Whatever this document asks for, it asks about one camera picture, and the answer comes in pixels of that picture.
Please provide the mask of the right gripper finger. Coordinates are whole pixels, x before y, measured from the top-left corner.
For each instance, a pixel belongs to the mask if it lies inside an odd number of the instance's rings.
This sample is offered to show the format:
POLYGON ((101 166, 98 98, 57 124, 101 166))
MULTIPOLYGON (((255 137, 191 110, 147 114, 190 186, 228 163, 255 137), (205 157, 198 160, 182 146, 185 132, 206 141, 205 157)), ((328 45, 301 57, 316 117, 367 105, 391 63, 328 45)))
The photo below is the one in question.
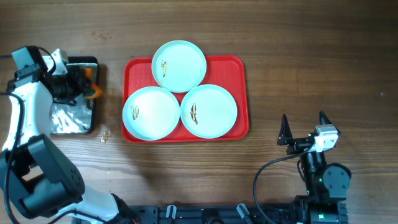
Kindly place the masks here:
POLYGON ((286 114, 283 114, 277 145, 280 146, 291 145, 292 142, 293 142, 293 136, 290 130, 289 122, 287 120, 286 114))
POLYGON ((320 134, 326 134, 326 133, 341 134, 340 130, 333 125, 333 123, 328 119, 325 112, 322 110, 319 112, 319 121, 320 121, 319 125, 320 134))

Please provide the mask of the green orange sponge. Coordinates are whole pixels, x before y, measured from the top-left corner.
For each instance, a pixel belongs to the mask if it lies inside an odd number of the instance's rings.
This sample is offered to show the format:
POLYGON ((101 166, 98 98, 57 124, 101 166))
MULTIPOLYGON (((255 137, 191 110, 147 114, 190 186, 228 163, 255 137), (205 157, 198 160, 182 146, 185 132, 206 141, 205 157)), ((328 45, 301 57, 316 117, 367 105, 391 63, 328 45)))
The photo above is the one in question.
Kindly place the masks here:
POLYGON ((103 90, 93 81, 93 70, 85 68, 85 75, 90 82, 89 88, 83 92, 83 96, 88 100, 94 100, 102 96, 103 90))

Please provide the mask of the light blue plate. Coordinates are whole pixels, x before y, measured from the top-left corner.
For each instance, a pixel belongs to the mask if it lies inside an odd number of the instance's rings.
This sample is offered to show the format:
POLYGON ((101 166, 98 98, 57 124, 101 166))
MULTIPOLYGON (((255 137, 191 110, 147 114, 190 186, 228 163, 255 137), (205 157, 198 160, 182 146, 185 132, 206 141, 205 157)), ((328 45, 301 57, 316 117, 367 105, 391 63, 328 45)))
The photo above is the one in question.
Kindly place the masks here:
POLYGON ((151 70, 155 81, 174 93, 185 93, 204 79, 207 63, 204 53, 186 40, 173 40, 154 54, 151 70))
POLYGON ((234 126, 238 107, 230 92, 213 85, 199 85, 190 90, 180 105, 183 125, 194 136, 215 139, 234 126))
POLYGON ((123 125, 143 141, 156 141, 168 136, 180 119, 180 105, 165 88, 147 86, 136 90, 123 107, 123 125))

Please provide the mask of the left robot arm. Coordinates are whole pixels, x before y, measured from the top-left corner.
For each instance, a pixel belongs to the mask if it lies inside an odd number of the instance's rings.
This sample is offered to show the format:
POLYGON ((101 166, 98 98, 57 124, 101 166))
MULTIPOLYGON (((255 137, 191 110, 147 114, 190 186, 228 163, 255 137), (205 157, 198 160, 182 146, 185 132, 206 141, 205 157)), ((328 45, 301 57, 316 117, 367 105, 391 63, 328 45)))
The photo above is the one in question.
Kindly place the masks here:
POLYGON ((42 47, 26 45, 12 53, 17 66, 5 95, 12 104, 9 135, 1 151, 1 189, 12 222, 13 210, 51 223, 66 215, 91 223, 139 223, 139 217, 115 194, 85 185, 77 167, 51 141, 50 109, 74 105, 78 96, 101 95, 95 57, 68 57, 61 50, 47 63, 42 47))

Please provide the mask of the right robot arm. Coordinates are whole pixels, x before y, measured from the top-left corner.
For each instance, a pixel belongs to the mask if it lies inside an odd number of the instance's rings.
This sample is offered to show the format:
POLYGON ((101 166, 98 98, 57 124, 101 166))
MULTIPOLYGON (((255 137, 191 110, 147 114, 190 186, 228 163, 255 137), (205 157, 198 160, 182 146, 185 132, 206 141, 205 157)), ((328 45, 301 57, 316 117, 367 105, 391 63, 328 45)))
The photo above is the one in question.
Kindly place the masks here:
POLYGON ((290 223, 348 223, 343 203, 350 187, 352 173, 339 163, 327 163, 325 153, 335 148, 341 132, 319 113, 320 124, 305 138, 294 138, 287 116, 282 116, 277 144, 286 145, 288 156, 299 156, 301 176, 307 189, 289 205, 290 223))

